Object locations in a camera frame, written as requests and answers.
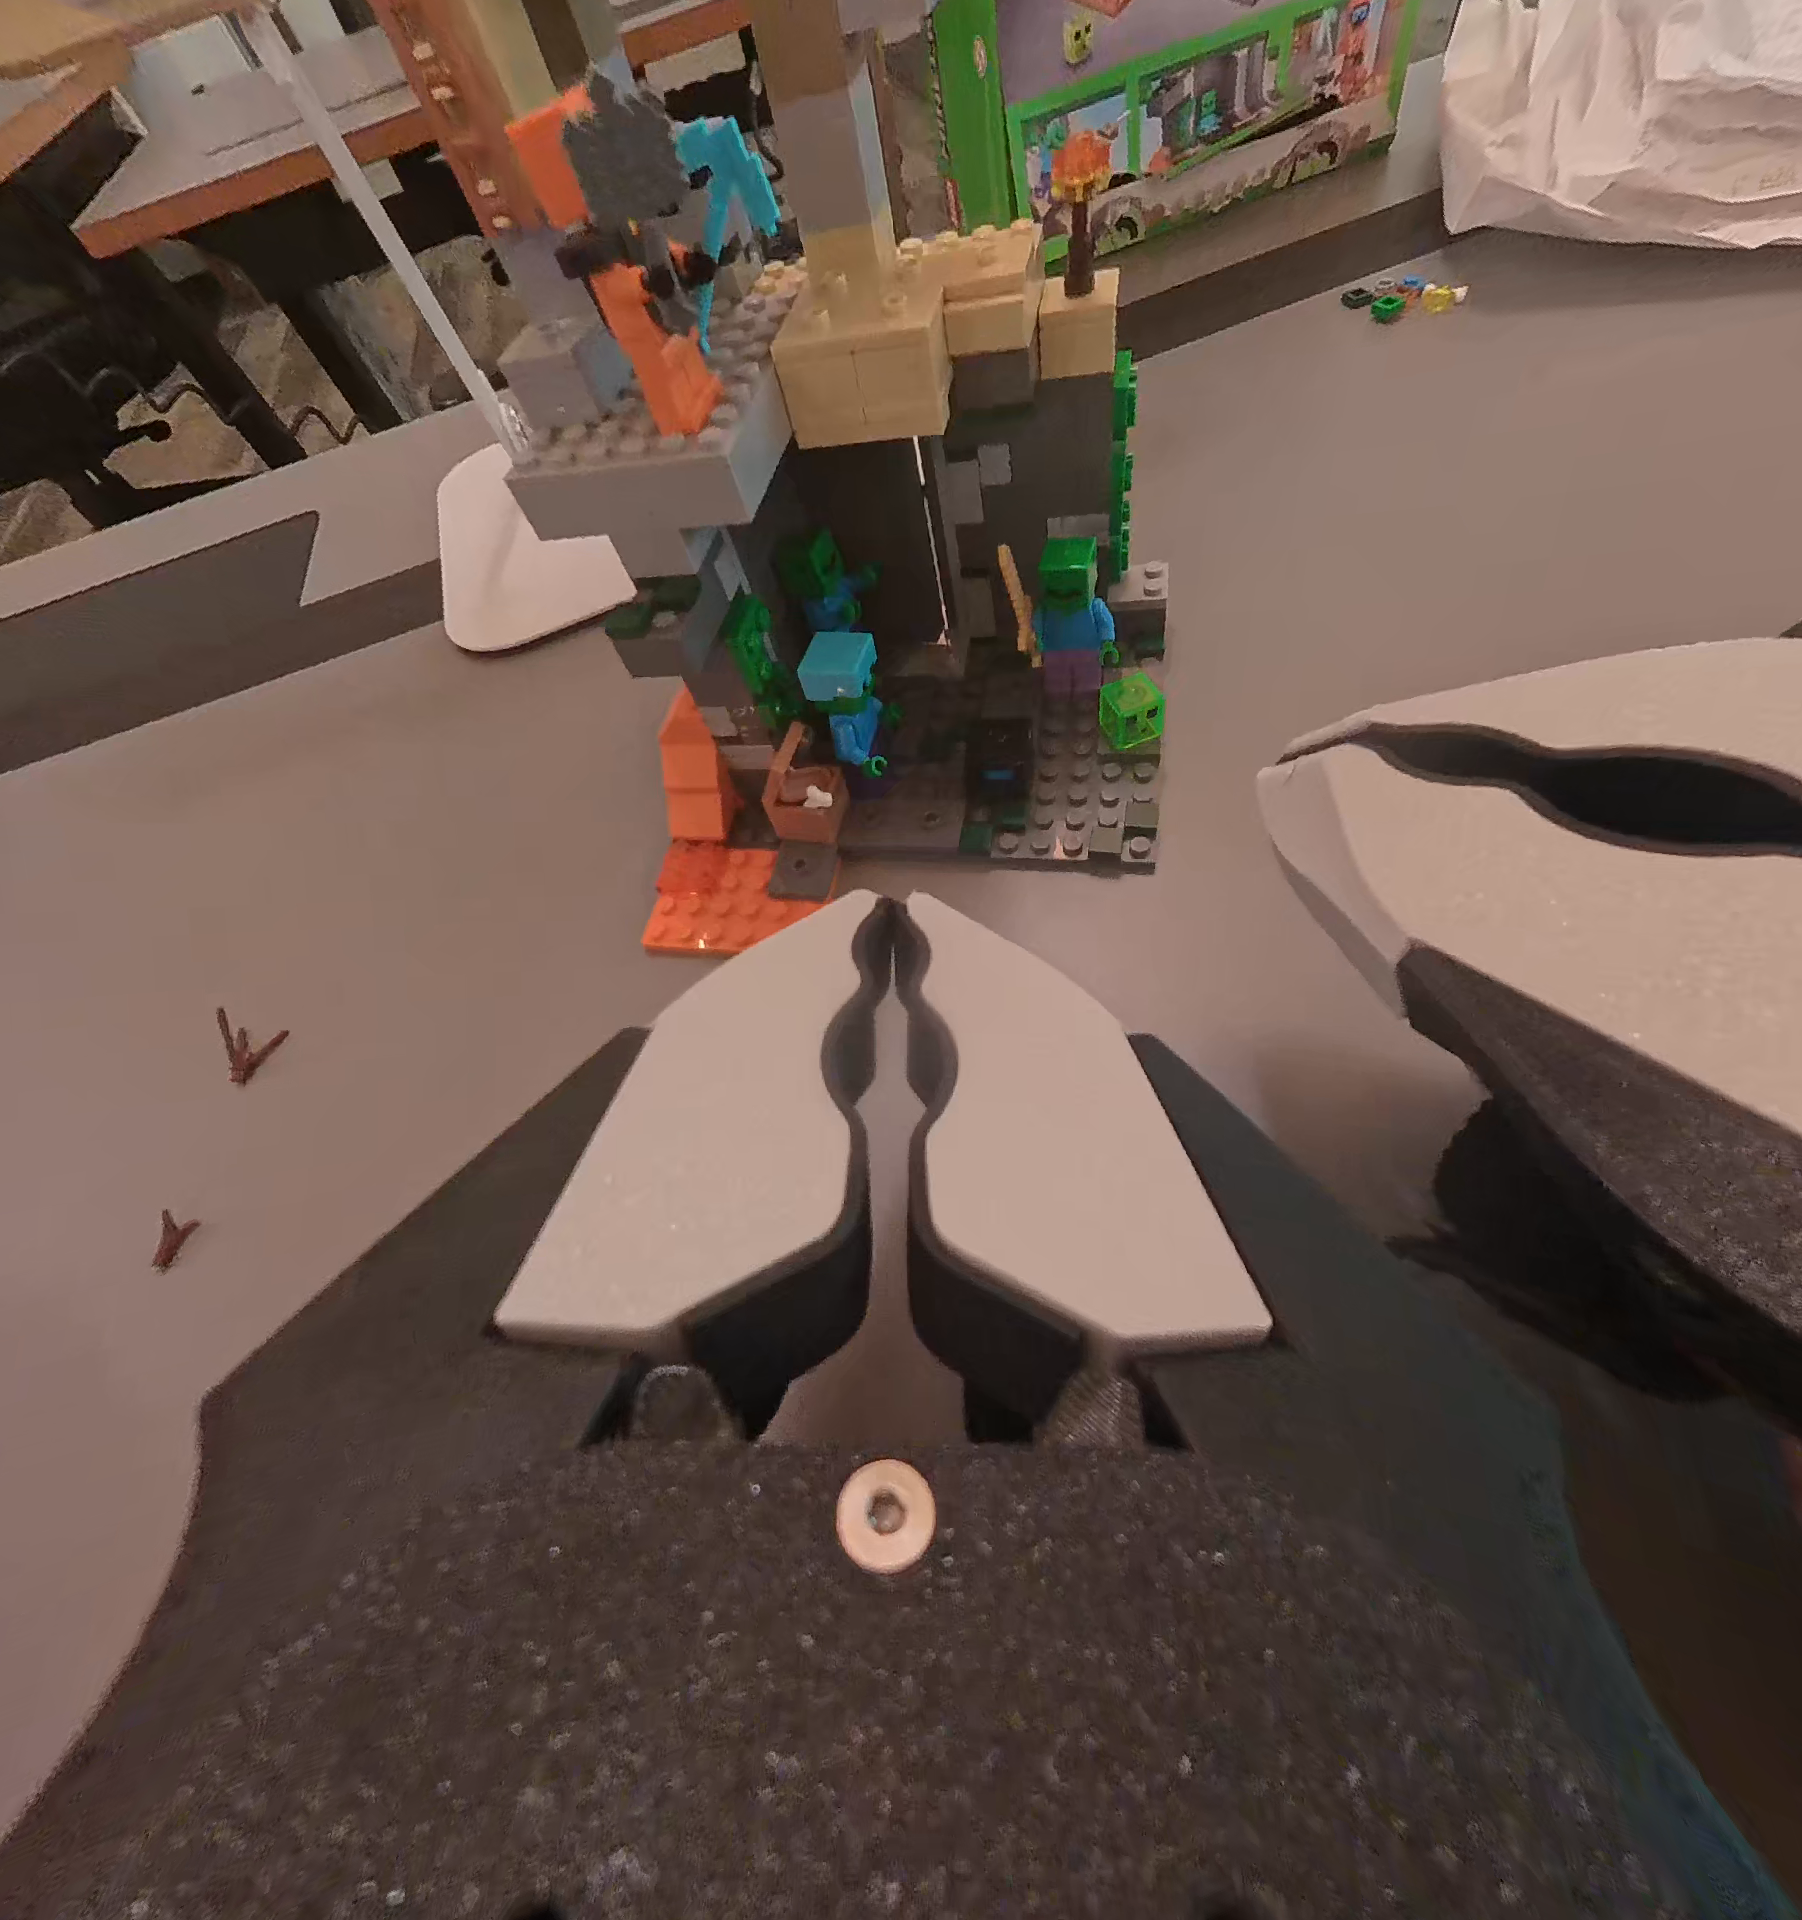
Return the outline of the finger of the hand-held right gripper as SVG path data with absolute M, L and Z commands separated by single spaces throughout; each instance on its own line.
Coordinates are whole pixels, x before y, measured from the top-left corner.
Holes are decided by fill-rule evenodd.
M 1802 792 L 1802 640 L 1659 647 L 1368 707 L 1301 734 L 1274 781 L 1374 725 L 1486 732 L 1556 752 L 1683 752 Z
M 1439 951 L 1802 1137 L 1802 857 L 1621 848 L 1352 745 L 1263 770 L 1258 803 L 1397 1016 L 1399 962 Z

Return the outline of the white crumpled paper bag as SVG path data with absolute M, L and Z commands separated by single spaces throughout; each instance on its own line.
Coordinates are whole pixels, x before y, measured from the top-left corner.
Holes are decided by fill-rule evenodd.
M 1802 2 L 1464 2 L 1442 217 L 1603 244 L 1802 248 Z

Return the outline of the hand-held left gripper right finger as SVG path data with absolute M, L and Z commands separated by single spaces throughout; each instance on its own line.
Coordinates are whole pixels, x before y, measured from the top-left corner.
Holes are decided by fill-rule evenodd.
M 1251 1352 L 1274 1314 L 1121 1020 L 951 904 L 900 904 L 913 1331 L 989 1414 L 1164 1356 Z

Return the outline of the toy torch with orange flame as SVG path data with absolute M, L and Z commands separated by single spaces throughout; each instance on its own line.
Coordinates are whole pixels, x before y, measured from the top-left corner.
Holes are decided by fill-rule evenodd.
M 1113 172 L 1113 132 L 1083 128 L 1070 132 L 1052 157 L 1052 204 L 1068 215 L 1061 291 L 1066 300 L 1086 300 L 1095 291 L 1095 244 L 1088 228 L 1090 204 L 1106 192 Z

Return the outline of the grey desk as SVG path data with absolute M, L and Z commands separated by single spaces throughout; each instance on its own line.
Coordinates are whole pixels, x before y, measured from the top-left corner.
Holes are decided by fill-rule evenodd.
M 1802 620 L 1802 253 L 1473 235 L 1444 318 L 1321 293 L 1139 371 L 1173 577 L 1148 877 L 873 859 L 1171 1043 L 1379 1235 L 1482 1094 L 1359 980 L 1256 772 L 1457 685 Z M 197 1405 L 616 1032 L 669 691 L 434 624 L 0 777 L 0 1839 L 134 1645 Z M 215 1009 L 291 1029 L 246 1088 Z M 168 1273 L 159 1213 L 201 1229 Z

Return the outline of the cyan-headed zombie minifigure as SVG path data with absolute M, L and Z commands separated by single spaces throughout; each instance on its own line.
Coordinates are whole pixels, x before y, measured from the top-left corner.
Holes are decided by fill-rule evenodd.
M 817 718 L 835 761 L 846 768 L 855 799 L 893 788 L 889 750 L 902 732 L 900 705 L 884 696 L 875 674 L 875 640 L 864 631 L 822 631 L 797 665 L 797 685 Z

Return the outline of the orange toy minifigure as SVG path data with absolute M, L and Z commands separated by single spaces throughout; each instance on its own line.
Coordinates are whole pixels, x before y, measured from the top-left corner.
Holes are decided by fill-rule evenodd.
M 654 427 L 694 439 L 725 396 L 710 347 L 716 282 L 779 233 L 768 166 L 732 116 L 678 123 L 604 65 L 506 134 L 555 266 L 586 286 Z

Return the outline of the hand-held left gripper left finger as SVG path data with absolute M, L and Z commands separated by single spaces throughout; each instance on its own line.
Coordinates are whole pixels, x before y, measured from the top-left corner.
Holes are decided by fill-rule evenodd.
M 869 1305 L 873 1011 L 893 902 L 848 893 L 647 1029 L 495 1327 L 701 1370 L 757 1437 Z

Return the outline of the toy brick tower model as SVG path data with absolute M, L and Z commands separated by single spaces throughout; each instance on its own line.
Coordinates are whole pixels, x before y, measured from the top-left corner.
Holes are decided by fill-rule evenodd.
M 1104 683 L 1144 669 L 1166 698 L 1166 568 L 1128 559 L 1137 369 L 1117 273 L 1092 262 L 1092 295 L 1066 300 L 1025 219 L 900 237 L 873 65 L 909 7 L 752 4 L 768 143 L 741 130 L 770 170 L 779 233 L 716 282 L 712 423 L 665 439 L 586 286 L 555 266 L 506 134 L 591 65 L 658 96 L 611 7 L 578 13 L 578 76 L 517 94 L 497 125 L 486 224 L 501 235 L 513 215 L 537 246 L 519 260 L 533 324 L 504 358 L 531 441 L 513 492 L 542 537 L 611 539 L 633 593 L 600 631 L 631 678 L 672 687 L 656 734 L 667 848 L 642 947 L 745 951 L 844 891 L 851 857 L 1153 868 L 1166 736 L 1115 754 L 1086 700 L 1043 698 L 994 562 L 1007 544 L 1034 595 L 1043 544 L 1092 537 L 1119 647 Z M 815 636 L 775 550 L 817 528 L 851 568 L 882 566 L 866 633 L 902 730 L 875 799 L 848 792 L 797 685 Z

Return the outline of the black office chair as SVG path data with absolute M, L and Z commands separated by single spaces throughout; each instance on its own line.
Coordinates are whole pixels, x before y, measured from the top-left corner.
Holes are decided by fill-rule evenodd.
M 175 506 L 224 486 L 195 479 L 139 488 L 112 452 L 161 443 L 166 414 L 123 423 L 170 374 L 266 468 L 307 457 L 217 331 L 226 295 L 210 275 L 170 282 L 143 253 L 94 260 L 49 208 L 0 188 L 0 499 L 56 486 L 94 528 Z

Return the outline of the green toy set box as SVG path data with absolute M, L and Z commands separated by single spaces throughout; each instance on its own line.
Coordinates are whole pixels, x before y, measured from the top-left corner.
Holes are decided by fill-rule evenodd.
M 1063 145 L 1095 134 L 1099 257 L 1392 143 L 1419 2 L 945 2 L 938 154 L 960 230 L 1032 222 L 1057 273 Z

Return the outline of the white book stand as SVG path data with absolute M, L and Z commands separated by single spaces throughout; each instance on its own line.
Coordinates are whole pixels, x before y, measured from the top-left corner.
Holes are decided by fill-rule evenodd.
M 437 300 L 383 199 L 320 101 L 273 4 L 242 4 L 242 29 L 322 152 L 338 192 L 356 208 L 419 318 L 461 376 L 492 441 L 454 465 L 437 492 L 441 622 L 466 653 L 497 656 L 580 629 L 631 600 L 631 577 L 609 537 L 542 537 L 513 492 L 531 441 Z

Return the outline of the zombie minifigure with golden sword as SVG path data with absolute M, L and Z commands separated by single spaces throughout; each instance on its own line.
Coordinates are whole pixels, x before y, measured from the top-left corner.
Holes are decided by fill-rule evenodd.
M 1048 703 L 1086 700 L 1099 721 L 1106 669 L 1119 662 L 1117 627 L 1099 593 L 1092 537 L 1050 537 L 1036 564 L 1036 593 L 1021 577 L 1007 544 L 994 562 L 1010 597 L 1014 640 Z

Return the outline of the green-headed zombie minifigure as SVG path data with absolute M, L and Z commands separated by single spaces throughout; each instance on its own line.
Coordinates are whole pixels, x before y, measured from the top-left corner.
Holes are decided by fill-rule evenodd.
M 830 530 L 781 539 L 775 568 L 808 633 L 869 629 L 866 600 L 882 580 L 882 566 L 851 568 Z

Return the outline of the wooden top office desk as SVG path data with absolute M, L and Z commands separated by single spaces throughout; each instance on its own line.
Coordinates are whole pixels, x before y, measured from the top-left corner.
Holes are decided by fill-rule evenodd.
M 392 161 L 430 148 L 432 125 L 383 29 L 316 43 L 298 60 L 351 157 L 383 197 L 392 195 Z M 74 233 L 105 260 L 331 177 L 291 94 L 255 69 L 208 83 L 152 121 L 74 219 Z

